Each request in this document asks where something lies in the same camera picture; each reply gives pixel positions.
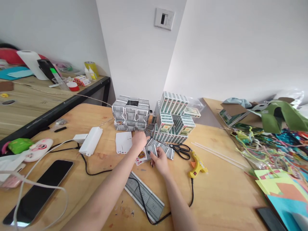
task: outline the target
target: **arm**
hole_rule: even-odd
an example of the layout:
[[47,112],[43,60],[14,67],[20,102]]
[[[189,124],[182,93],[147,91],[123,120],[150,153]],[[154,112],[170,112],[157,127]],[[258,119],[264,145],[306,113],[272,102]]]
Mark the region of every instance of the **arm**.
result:
[[193,217],[190,208],[185,202],[173,176],[170,173],[167,156],[161,147],[157,148],[157,154],[158,157],[151,153],[151,164],[152,166],[155,165],[164,177],[175,231],[197,231],[197,221]]
[[62,231],[99,231],[102,229],[147,139],[144,132],[135,133],[129,152],[100,184],[87,203],[66,223]]

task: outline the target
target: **green toy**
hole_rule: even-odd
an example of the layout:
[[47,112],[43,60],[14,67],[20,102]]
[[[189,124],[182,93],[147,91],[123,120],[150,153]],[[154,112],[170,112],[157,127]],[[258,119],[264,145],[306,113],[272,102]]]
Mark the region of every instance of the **green toy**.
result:
[[291,131],[308,132],[308,119],[288,102],[273,100],[258,104],[251,110],[261,116],[264,132],[281,134],[283,120]]
[[30,139],[26,138],[18,138],[13,140],[8,144],[8,148],[14,153],[14,154],[20,154],[25,150],[28,150],[31,145],[34,143]]

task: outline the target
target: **hand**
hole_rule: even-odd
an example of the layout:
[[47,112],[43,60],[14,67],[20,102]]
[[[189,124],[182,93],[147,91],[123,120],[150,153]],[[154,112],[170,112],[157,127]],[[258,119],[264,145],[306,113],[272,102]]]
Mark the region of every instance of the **hand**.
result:
[[134,148],[136,148],[139,153],[142,151],[142,149],[145,147],[147,144],[147,140],[149,139],[149,136],[145,136],[145,133],[140,131],[140,132],[135,132],[135,135],[132,138],[132,143]]
[[150,157],[152,158],[151,160],[151,166],[157,166],[158,171],[163,177],[166,177],[170,175],[170,170],[168,167],[168,162],[167,162],[167,156],[166,153],[163,151],[161,147],[156,148],[157,151],[157,156],[153,152],[151,152]]

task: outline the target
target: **scissors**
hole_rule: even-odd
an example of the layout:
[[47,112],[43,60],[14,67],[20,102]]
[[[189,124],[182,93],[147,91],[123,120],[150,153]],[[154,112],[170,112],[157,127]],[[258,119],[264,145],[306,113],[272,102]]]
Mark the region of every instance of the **scissors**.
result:
[[188,147],[186,144],[169,144],[169,147],[171,147],[177,154],[179,154],[179,156],[182,158],[182,159],[185,159],[185,160],[189,160],[190,159],[190,154],[188,152],[191,151],[191,148]]

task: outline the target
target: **black table frame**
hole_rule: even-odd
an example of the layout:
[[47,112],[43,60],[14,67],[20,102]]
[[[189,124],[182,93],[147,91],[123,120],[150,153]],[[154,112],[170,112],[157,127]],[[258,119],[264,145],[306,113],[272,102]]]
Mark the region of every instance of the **black table frame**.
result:
[[[110,82],[111,82],[110,77],[104,77],[95,84],[82,90],[78,94],[90,97],[95,92],[105,87],[102,101],[107,102],[110,89]],[[81,104],[86,99],[88,98],[83,96],[70,97],[66,101],[59,104],[58,106],[54,107],[45,114],[41,115],[40,117],[36,118],[35,120],[24,125],[22,128],[18,129],[17,131],[13,132],[12,134],[2,139],[0,141],[0,147],[3,147],[3,145],[5,145],[7,142],[15,140],[17,138],[28,138],[28,139],[32,138],[33,136],[41,132],[42,128],[49,126],[51,123],[59,119],[61,116],[70,111],[72,108],[76,107],[78,104]]]

